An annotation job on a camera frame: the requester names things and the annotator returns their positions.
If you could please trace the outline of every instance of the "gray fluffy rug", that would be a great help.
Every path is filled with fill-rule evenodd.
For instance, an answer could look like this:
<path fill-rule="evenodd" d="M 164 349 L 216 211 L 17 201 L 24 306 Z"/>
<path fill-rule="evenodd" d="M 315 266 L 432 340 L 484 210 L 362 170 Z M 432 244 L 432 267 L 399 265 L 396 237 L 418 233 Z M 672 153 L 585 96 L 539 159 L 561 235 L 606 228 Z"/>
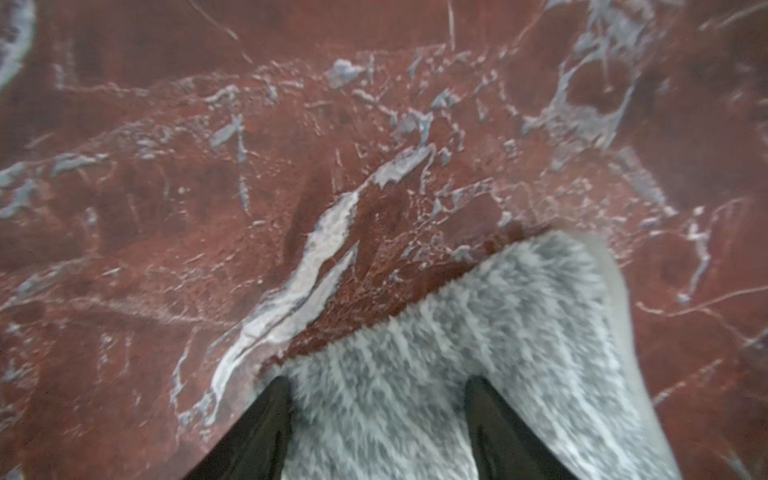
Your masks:
<path fill-rule="evenodd" d="M 397 317 L 275 368 L 266 380 L 288 376 L 295 409 L 283 478 L 477 478 L 463 409 L 472 375 L 579 478 L 679 478 L 639 378 L 623 280 L 594 250 L 557 232 L 517 243 Z"/>

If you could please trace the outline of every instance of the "red marble floor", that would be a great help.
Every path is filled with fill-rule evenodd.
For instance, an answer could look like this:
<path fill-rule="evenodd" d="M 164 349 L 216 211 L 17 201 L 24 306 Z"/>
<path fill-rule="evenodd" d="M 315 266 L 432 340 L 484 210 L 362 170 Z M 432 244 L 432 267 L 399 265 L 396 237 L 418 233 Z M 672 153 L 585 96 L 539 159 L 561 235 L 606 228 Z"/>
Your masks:
<path fill-rule="evenodd" d="M 5 2 L 0 475 L 178 478 L 276 356 L 571 227 L 620 261 L 686 479 L 768 478 L 767 25 L 760 0 Z M 222 367 L 310 292 L 293 340 Z"/>

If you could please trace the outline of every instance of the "marble floor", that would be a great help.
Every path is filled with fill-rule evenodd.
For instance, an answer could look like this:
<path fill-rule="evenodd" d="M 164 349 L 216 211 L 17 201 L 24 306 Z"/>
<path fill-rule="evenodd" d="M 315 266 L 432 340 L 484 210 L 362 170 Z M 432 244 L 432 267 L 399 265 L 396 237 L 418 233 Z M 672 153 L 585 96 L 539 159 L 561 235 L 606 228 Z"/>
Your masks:
<path fill-rule="evenodd" d="M 179 478 L 276 359 L 572 228 L 618 258 L 686 479 L 768 478 L 766 25 L 763 0 L 8 0 L 0 476 Z"/>

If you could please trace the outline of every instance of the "marble surface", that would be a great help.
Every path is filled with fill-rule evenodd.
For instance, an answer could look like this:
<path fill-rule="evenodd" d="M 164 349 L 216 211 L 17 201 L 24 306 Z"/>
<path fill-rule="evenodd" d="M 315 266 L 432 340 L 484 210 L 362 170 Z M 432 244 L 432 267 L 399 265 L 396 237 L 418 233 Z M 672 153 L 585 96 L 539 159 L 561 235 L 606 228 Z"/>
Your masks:
<path fill-rule="evenodd" d="M 768 3 L 10 0 L 0 475 L 179 478 L 253 377 L 594 231 L 686 478 L 768 478 Z"/>

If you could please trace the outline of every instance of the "fluffy rug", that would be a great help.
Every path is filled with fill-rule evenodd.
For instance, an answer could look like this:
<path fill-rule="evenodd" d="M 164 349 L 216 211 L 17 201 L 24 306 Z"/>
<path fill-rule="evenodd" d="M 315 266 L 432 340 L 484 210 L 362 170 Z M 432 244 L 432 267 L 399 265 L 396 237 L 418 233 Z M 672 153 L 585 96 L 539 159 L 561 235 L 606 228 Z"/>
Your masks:
<path fill-rule="evenodd" d="M 283 478 L 477 478 L 463 409 L 473 375 L 579 478 L 679 478 L 637 370 L 623 280 L 599 256 L 558 232 L 517 243 L 275 368 L 265 381 L 289 377 L 295 409 Z"/>

